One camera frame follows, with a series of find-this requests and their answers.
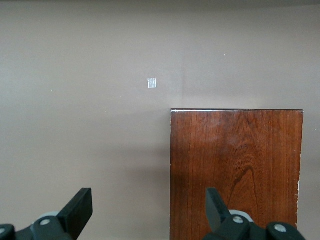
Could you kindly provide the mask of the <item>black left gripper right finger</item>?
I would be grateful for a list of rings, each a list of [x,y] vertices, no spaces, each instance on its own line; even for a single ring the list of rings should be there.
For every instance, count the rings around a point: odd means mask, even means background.
[[[292,225],[271,222],[261,228],[243,215],[230,213],[216,188],[207,188],[205,211],[211,232],[203,240],[305,240]]]

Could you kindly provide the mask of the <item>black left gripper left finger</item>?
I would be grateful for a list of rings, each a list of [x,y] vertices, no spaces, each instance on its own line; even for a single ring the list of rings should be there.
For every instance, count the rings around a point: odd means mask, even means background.
[[[92,189],[82,188],[56,216],[44,216],[15,240],[77,240],[93,215]]]

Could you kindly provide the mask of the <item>dark brown wooden cabinet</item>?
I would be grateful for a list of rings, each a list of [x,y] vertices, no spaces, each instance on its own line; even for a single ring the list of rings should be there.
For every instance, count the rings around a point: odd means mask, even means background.
[[[260,227],[298,222],[301,109],[172,109],[170,240],[210,232],[207,188]]]

